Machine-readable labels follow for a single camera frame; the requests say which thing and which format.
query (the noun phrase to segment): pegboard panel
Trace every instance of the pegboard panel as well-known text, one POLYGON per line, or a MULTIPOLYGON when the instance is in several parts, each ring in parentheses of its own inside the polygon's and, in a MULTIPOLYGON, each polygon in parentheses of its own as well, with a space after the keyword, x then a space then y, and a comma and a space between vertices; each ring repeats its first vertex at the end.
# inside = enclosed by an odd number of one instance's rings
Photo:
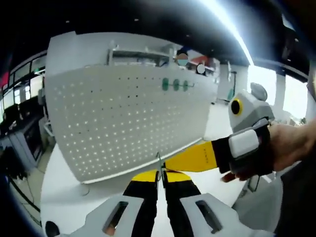
POLYGON ((45 80, 60 150, 81 182, 144 167, 203 137, 212 78, 145 66, 94 66, 45 80), (162 89, 162 80, 189 87, 162 89))

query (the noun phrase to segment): finger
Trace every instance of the finger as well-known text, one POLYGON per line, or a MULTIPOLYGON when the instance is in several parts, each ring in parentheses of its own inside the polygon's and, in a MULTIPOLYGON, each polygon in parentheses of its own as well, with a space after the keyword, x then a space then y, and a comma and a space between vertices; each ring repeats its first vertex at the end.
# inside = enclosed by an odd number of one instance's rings
POLYGON ((236 179, 235 175, 232 173, 228 173, 228 174, 225 174, 221 180, 225 183, 228 183, 234 179, 236 179))

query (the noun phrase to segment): white floor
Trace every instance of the white floor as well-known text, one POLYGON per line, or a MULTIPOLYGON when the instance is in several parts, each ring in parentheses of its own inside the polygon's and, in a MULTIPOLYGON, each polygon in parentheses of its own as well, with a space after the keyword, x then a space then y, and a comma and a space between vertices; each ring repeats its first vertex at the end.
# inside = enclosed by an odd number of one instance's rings
MULTIPOLYGON (((205 133, 205 140, 216 140, 225 136, 228 136, 232 133, 232 130, 229 125, 229 118, 228 118, 228 107, 220 104, 211 105, 210 113, 209 113, 209 121, 206 128, 205 133)), ((41 197, 41 187, 43 183, 44 173, 50 159, 50 155, 52 152, 52 148, 48 148, 41 160, 39 162, 38 168, 34 169, 32 173, 28 176, 28 179, 24 181, 15 180, 19 188, 22 192, 37 206, 40 207, 40 197, 41 197)), ((232 192, 236 192, 234 187, 228 185, 228 190, 232 189, 232 192)), ((25 209, 29 212, 29 214, 34 219, 35 223, 40 222, 40 213, 38 213, 33 207, 31 207, 28 203, 26 203, 23 198, 12 188, 14 193, 16 194, 17 198, 23 204, 25 209)))

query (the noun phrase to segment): person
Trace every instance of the person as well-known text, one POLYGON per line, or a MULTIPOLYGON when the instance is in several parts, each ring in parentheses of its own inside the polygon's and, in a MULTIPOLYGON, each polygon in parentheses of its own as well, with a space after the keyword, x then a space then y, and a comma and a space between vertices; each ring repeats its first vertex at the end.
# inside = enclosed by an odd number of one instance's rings
MULTIPOLYGON (((282 171, 299 162, 281 175, 283 186, 280 217, 276 236, 304 236, 314 231, 316 213, 316 119, 302 126, 273 124, 269 127, 268 154, 274 171, 282 171)), ((254 173, 226 174, 222 180, 247 180, 254 173)))

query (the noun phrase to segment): ceiling light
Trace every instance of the ceiling light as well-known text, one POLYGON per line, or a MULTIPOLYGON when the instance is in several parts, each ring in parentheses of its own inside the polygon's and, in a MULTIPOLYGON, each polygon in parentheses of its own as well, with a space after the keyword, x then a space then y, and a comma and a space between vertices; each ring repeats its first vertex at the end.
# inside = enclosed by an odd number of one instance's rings
POLYGON ((216 2, 216 0, 200 0, 211 12, 213 12, 214 15, 217 16, 217 18, 227 27, 227 29, 233 34, 233 36, 236 38, 238 43, 240 44, 244 54, 246 55, 248 62, 250 65, 254 65, 252 58, 250 56, 249 50, 246 47, 246 44, 244 43, 243 39, 241 38, 237 28, 233 25, 233 23, 230 21, 227 13, 225 10, 220 6, 219 3, 216 2))

